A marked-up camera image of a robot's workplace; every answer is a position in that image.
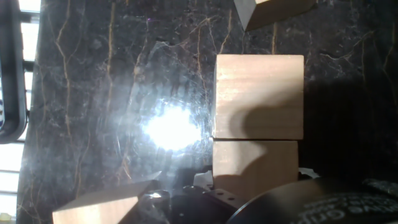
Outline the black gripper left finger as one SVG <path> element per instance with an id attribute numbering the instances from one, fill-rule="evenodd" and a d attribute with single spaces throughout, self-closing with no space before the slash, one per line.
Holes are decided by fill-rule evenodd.
<path id="1" fill-rule="evenodd" d="M 172 222 L 177 224 L 226 223 L 245 200 L 217 189 L 211 170 L 177 172 L 172 193 Z"/>

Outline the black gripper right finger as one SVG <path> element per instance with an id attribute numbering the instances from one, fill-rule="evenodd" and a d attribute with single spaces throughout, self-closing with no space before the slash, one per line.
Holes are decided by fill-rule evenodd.
<path id="1" fill-rule="evenodd" d="M 310 180 L 320 178 L 313 169 L 299 167 L 298 168 L 298 180 Z"/>

